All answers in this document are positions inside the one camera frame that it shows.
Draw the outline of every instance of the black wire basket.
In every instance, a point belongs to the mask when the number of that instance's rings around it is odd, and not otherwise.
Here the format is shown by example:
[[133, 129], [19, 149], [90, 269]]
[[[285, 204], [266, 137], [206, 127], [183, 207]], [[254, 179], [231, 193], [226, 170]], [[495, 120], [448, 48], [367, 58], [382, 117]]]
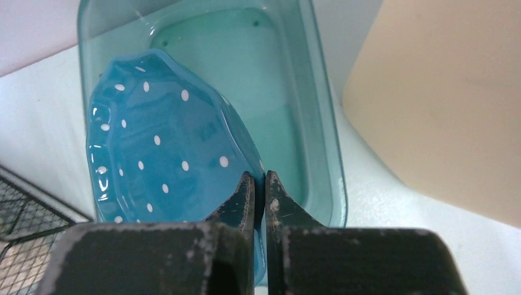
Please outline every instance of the black wire basket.
[[54, 244], [75, 224], [29, 191], [0, 174], [0, 295], [33, 294]]

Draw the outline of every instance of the pink surface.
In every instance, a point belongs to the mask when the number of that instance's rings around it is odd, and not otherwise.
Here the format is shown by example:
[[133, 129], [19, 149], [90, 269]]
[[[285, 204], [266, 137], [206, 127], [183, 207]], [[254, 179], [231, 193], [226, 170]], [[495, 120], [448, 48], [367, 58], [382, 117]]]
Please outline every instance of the pink surface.
[[77, 43], [80, 0], [0, 0], [0, 77]]

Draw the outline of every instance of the polka dot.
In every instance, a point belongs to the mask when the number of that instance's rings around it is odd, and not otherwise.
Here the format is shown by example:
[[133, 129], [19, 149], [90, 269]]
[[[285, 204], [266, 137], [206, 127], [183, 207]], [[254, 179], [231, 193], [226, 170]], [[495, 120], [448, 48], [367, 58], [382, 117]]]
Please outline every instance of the polka dot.
[[190, 98], [190, 94], [188, 93], [188, 90], [184, 89], [183, 91], [181, 91], [181, 98], [184, 101], [188, 101], [188, 99]]
[[188, 162], [186, 162], [186, 161], [182, 161], [181, 166], [184, 171], [188, 171], [188, 169], [190, 169], [190, 166], [188, 165]]
[[228, 158], [222, 156], [222, 157], [219, 159], [219, 163], [221, 163], [221, 166], [223, 166], [224, 168], [228, 167]]
[[99, 174], [105, 174], [105, 172], [107, 172], [107, 167], [105, 166], [99, 166], [98, 169], [97, 169], [97, 172]]

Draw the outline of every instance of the polka dot plate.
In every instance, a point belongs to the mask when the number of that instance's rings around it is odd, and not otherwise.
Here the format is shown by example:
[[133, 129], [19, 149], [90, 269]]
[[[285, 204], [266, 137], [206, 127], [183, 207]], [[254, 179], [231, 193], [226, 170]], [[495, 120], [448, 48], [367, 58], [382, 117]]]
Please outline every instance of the polka dot plate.
[[[232, 195], [244, 171], [256, 180], [256, 216], [262, 216], [264, 167], [239, 115], [165, 52], [112, 60], [89, 108], [87, 161], [101, 222], [204, 220]], [[259, 282], [260, 234], [255, 244]]]

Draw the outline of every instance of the beige panel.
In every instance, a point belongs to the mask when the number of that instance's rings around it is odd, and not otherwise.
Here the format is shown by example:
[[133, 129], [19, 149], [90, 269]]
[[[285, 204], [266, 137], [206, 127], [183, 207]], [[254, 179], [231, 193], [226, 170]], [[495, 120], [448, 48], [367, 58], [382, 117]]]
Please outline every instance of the beige panel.
[[384, 1], [343, 99], [410, 187], [521, 226], [521, 1]]

